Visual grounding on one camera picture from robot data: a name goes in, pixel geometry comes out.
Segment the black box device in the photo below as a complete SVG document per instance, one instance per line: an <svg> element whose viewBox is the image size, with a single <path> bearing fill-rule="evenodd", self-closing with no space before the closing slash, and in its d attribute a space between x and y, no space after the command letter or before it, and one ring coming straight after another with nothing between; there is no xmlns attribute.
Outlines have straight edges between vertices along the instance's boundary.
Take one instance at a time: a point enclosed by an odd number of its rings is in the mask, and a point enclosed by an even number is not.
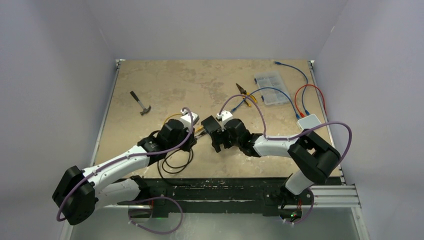
<svg viewBox="0 0 424 240"><path fill-rule="evenodd" d="M203 127L203 129L206 131L206 133L209 135L215 133L216 131L220 131L222 129L222 126L220 125L220 123L212 115L202 120L200 124Z"/></svg>

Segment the white network switch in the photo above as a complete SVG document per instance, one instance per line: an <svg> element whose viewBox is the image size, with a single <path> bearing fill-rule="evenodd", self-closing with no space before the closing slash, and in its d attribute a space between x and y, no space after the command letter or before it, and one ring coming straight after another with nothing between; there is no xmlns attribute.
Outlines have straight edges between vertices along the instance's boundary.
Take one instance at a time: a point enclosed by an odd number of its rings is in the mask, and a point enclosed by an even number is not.
<svg viewBox="0 0 424 240"><path fill-rule="evenodd" d="M314 127L319 126L321 124L322 124L322 122L320 121L320 119L313 113L311 113L310 115L307 115L305 117L300 118L296 122L297 127L301 131L314 128Z"/></svg>

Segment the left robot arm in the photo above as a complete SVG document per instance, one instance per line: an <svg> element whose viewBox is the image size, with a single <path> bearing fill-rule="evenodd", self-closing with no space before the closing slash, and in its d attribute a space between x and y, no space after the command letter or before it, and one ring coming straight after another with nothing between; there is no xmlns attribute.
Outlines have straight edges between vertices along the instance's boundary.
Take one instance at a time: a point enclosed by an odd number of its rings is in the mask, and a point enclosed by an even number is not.
<svg viewBox="0 0 424 240"><path fill-rule="evenodd" d="M171 119L124 153L101 164L79 169L68 168L61 177L52 200L58 206L56 220L77 225L85 221L106 196L101 194L125 175L165 159L169 152L189 152L196 144L196 114Z"/></svg>

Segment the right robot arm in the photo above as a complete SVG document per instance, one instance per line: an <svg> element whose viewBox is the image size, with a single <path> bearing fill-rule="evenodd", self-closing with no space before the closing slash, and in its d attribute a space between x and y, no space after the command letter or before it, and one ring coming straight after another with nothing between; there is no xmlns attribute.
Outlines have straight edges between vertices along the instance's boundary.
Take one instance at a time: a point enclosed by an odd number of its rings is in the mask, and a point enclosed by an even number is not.
<svg viewBox="0 0 424 240"><path fill-rule="evenodd" d="M210 116L201 125L211 137L211 145L217 153L222 148L237 147L248 157L291 158L299 170L288 177L280 191L282 200L288 204L298 200L310 186L324 184L342 159L334 147L310 129L304 130L299 137L274 140L262 133L251 133L238 118L220 125Z"/></svg>

